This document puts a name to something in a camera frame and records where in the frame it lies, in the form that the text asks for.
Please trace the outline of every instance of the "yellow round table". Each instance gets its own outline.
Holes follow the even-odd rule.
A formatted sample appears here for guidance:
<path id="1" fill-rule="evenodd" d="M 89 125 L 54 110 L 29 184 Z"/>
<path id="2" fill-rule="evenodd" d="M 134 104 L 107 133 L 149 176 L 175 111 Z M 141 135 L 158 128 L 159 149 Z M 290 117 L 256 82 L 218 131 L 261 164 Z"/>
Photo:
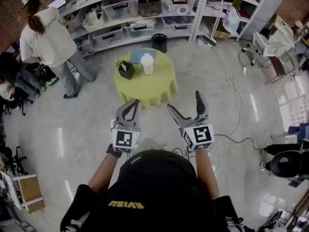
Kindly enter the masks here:
<path id="1" fill-rule="evenodd" d="M 160 105 L 161 101 L 171 101 L 171 96 L 178 92 L 173 63 L 164 53 L 155 51 L 152 75 L 145 75 L 139 64 L 134 64 L 135 73 L 131 80 L 122 77 L 118 70 L 115 70 L 116 88 L 124 102 L 139 99 L 142 107 L 149 107 L 152 104 Z M 128 53 L 122 60 L 130 62 L 130 58 L 131 53 Z"/>

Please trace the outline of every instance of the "glossy floor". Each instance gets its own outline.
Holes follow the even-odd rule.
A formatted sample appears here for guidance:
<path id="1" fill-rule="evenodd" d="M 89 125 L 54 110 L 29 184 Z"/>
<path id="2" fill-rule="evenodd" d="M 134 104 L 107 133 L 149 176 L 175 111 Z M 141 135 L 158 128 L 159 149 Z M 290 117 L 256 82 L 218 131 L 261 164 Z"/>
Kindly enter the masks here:
<path id="1" fill-rule="evenodd" d="M 97 53 L 88 61 L 91 66 L 113 63 L 125 53 L 137 47 L 149 47 L 150 43 L 133 44 Z M 233 40 L 219 42 L 208 50 L 186 39 L 169 41 L 167 55 L 175 69 L 199 77 L 215 78 L 225 82 L 230 74 L 240 96 L 227 84 L 213 80 L 201 80 L 177 73 L 179 93 L 172 104 L 186 116 L 195 116 L 195 90 L 201 91 L 210 105 L 210 123 L 215 134 L 233 134 L 235 140 L 252 137 L 256 147 L 265 146 L 270 136 L 287 130 L 308 119 L 308 102 L 301 95 L 289 76 L 275 85 L 265 85 L 265 77 L 257 67 L 248 67 L 243 76 L 239 64 L 240 46 Z M 240 56 L 249 64 L 246 55 Z M 84 83 L 78 98 L 64 100 L 64 88 L 60 83 L 28 106 L 27 115 L 19 111 L 4 116 L 6 142 L 12 149 L 21 146 L 28 157 L 26 167 L 38 174 L 46 208 L 44 212 L 29 215 L 18 211 L 39 232 L 59 231 L 59 224 L 66 213 L 79 184 L 87 183 L 99 166 L 107 146 L 111 143 L 110 127 L 116 109 L 122 104 L 114 86 L 112 65 L 95 68 L 98 77 L 94 83 Z M 308 73 L 302 73 L 299 84 L 309 97 Z M 159 144 L 185 148 L 174 120 L 169 115 L 166 102 L 141 112 L 140 140 L 151 137 Z M 308 189 L 308 182 L 298 188 L 288 186 L 288 181 L 269 177 L 260 170 L 262 155 L 254 150 L 250 141 L 235 144 L 230 140 L 217 143 L 213 150 L 220 158 L 216 173 L 222 195 L 231 196 L 239 216 L 254 229 L 262 225 L 276 208 L 290 208 Z M 120 166 L 126 161 L 122 156 L 117 164 L 112 182 L 118 176 Z M 219 161 L 211 154 L 213 168 Z"/>

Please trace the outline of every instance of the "potted plant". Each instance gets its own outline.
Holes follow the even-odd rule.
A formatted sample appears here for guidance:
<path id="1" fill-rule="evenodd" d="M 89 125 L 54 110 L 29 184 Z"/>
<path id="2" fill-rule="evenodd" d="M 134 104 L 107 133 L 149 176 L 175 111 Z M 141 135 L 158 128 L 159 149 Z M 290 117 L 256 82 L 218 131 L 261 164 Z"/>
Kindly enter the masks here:
<path id="1" fill-rule="evenodd" d="M 119 71 L 122 77 L 128 80 L 130 80 L 135 73 L 133 64 L 124 60 L 115 60 L 115 68 Z"/>

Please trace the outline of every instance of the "white chair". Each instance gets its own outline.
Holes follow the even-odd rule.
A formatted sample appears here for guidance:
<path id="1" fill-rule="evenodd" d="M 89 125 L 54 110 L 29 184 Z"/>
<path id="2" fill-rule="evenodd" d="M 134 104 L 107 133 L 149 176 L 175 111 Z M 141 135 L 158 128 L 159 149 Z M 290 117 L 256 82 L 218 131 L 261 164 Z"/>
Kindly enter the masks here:
<path id="1" fill-rule="evenodd" d="M 251 65 L 253 66 L 257 58 L 274 57 L 279 48 L 287 45 L 289 44 L 285 42 L 276 42 L 272 35 L 268 40 L 264 35 L 255 32 L 253 34 L 253 42 L 247 44 L 247 47 L 251 46 L 253 49 L 243 48 L 242 52 L 248 51 L 253 53 L 253 60 L 251 62 Z"/>

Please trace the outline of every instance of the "black plant pot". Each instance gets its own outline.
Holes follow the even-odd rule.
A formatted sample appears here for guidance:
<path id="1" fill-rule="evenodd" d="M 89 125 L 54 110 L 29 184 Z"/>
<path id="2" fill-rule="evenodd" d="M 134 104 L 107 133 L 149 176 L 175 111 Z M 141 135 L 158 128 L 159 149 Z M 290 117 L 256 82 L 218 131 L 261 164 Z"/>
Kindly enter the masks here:
<path id="1" fill-rule="evenodd" d="M 135 73 L 134 66 L 133 64 L 125 62 L 125 61 L 122 61 L 122 63 L 126 66 L 126 72 L 124 71 L 122 66 L 119 67 L 118 71 L 122 77 L 130 80 Z"/>

